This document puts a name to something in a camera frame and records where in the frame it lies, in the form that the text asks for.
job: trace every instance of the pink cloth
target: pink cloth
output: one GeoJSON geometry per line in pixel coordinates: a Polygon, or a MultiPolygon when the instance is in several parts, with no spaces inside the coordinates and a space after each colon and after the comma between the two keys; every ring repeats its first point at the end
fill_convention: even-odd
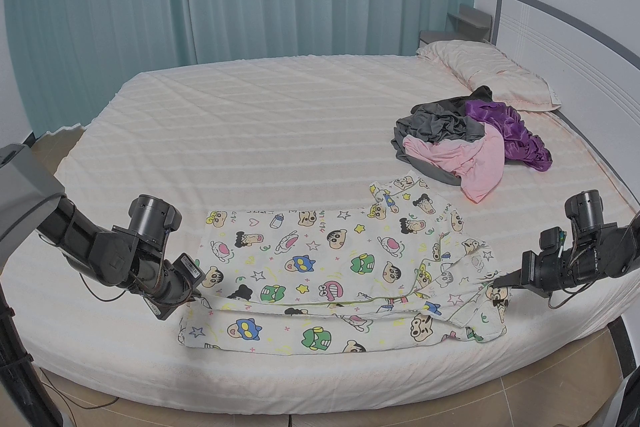
{"type": "Polygon", "coordinates": [[[482,124],[484,137],[473,143],[444,139],[434,144],[407,135],[403,140],[404,151],[459,176],[465,196],[479,203],[500,182],[504,170],[502,135],[492,125],[482,124]]]}

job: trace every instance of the pillowcase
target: pillowcase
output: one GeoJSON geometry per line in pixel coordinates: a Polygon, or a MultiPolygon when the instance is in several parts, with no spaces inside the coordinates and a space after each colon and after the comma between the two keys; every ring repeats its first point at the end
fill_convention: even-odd
{"type": "Polygon", "coordinates": [[[442,62],[471,91],[488,86],[494,102],[519,111],[546,112],[560,99],[537,75],[510,60],[498,48],[476,41],[436,41],[419,48],[418,55],[442,62]]]}

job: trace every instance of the headboard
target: headboard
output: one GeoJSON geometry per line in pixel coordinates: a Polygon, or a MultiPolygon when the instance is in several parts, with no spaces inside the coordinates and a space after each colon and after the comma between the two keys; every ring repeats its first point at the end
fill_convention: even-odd
{"type": "Polygon", "coordinates": [[[640,57],[538,0],[498,0],[492,44],[547,81],[558,115],[640,198],[640,57]]]}

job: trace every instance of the tiled floor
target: tiled floor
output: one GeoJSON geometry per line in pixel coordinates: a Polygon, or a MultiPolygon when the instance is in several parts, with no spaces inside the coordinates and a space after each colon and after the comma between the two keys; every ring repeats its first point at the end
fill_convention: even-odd
{"type": "MultiPolygon", "coordinates": [[[[48,135],[33,150],[54,171],[81,135],[79,129],[48,135]]],[[[112,399],[58,376],[50,377],[61,391],[85,406],[112,399]]],[[[293,415],[291,420],[294,427],[577,427],[596,413],[621,380],[616,350],[605,328],[501,379],[449,397],[374,411],[293,415]]],[[[68,413],[60,397],[51,394],[68,413]]],[[[289,422],[286,415],[210,415],[123,399],[105,409],[71,407],[79,427],[285,427],[289,422]]],[[[0,391],[0,426],[25,425],[0,391]]]]}

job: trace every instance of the purple satin cloth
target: purple satin cloth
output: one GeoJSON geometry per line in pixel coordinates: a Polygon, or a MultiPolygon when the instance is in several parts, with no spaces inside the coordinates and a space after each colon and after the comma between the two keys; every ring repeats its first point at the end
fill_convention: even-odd
{"type": "Polygon", "coordinates": [[[545,143],[537,135],[529,132],[518,111],[504,103],[469,100],[465,104],[467,116],[482,123],[489,123],[498,129],[504,138],[504,157],[522,160],[537,171],[546,171],[553,160],[545,143]]]}

